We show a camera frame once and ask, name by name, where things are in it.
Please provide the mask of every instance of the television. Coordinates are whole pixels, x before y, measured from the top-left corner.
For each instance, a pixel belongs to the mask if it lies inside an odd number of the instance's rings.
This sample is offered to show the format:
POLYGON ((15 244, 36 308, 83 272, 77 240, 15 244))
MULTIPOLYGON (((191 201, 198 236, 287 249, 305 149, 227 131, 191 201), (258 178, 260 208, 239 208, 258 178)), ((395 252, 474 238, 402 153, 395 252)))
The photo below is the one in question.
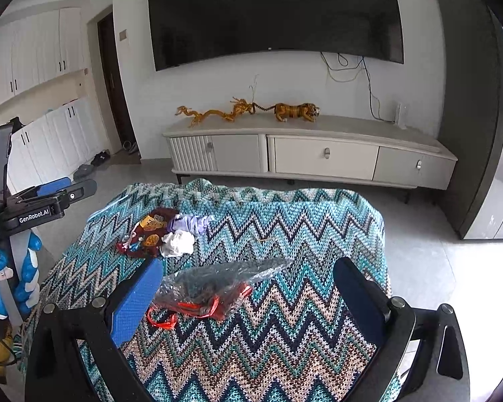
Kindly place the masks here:
POLYGON ((305 50, 403 63, 397 0, 149 0, 156 70, 305 50))

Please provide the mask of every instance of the crocheted blanket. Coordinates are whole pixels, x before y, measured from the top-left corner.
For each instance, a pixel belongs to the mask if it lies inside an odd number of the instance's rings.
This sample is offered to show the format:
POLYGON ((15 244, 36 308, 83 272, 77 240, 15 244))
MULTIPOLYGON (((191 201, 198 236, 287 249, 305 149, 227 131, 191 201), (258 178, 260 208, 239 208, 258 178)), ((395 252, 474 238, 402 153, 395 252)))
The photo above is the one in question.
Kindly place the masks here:
MULTIPOLYGON (((359 194, 340 189, 291 192, 227 188, 206 180, 184 186, 134 184, 88 220, 41 285, 41 300, 22 333, 25 371, 43 305, 84 307, 108 296, 142 260, 116 252, 118 239, 150 210, 212 214, 192 255, 166 259, 165 273, 267 257, 292 266, 257 284, 224 322, 179 316, 174 330, 144 318, 122 352, 155 400, 201 402, 339 401, 376 350, 355 326, 333 282, 333 265, 350 257, 389 294, 384 221, 359 194)), ((164 312, 158 316, 164 320, 164 312)), ((111 396, 87 343, 80 346, 102 400, 111 396)), ((400 390, 394 377, 382 400, 400 390)))

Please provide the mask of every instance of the gray tile floor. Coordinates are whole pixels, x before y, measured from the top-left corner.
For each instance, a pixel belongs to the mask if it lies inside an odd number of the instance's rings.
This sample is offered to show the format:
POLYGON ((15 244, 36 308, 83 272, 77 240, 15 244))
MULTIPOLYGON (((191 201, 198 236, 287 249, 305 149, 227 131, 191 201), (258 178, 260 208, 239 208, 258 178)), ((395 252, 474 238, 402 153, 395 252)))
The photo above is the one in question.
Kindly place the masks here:
MULTIPOLYGON (((126 185, 134 182, 174 182, 171 164, 119 164, 96 171, 95 196, 72 205, 64 218, 39 227, 48 253, 40 256, 42 278, 82 231, 86 218, 103 208, 126 185)), ((333 187, 338 184, 240 177, 205 177, 215 184, 289 190, 333 187)), ((468 354, 471 400, 484 401, 503 377, 503 242, 466 242, 455 236, 440 208, 425 192, 416 191, 409 204, 396 189, 345 186, 360 192, 377 208, 386 224, 386 259, 394 295, 412 307, 454 306, 468 354)), ((411 347, 401 370, 413 359, 411 347)))

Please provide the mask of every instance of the tv cabinet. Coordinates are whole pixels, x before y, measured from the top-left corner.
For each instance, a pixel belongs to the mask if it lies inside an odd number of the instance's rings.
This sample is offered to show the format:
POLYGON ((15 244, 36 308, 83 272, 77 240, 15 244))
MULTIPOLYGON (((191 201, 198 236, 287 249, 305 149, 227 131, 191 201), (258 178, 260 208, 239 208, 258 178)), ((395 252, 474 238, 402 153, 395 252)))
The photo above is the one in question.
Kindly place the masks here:
POLYGON ((183 119, 164 132, 180 181, 185 175, 319 180, 413 189, 446 189, 456 157, 420 131, 375 120, 319 116, 278 122, 244 115, 183 119))

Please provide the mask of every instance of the brown door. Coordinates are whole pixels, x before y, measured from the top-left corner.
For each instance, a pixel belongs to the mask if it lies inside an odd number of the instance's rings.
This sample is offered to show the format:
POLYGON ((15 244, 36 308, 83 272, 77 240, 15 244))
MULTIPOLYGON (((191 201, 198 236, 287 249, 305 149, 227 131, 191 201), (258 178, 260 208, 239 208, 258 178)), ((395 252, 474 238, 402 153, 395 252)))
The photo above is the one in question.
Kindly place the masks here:
POLYGON ((130 122, 129 110, 126 107, 119 64, 117 62, 117 50, 114 36, 114 14, 110 13, 97 23, 99 31, 99 48, 101 51, 102 71, 105 74, 106 91, 110 100, 110 107, 114 115, 117 134, 121 144, 129 141, 136 142, 134 129, 130 122))

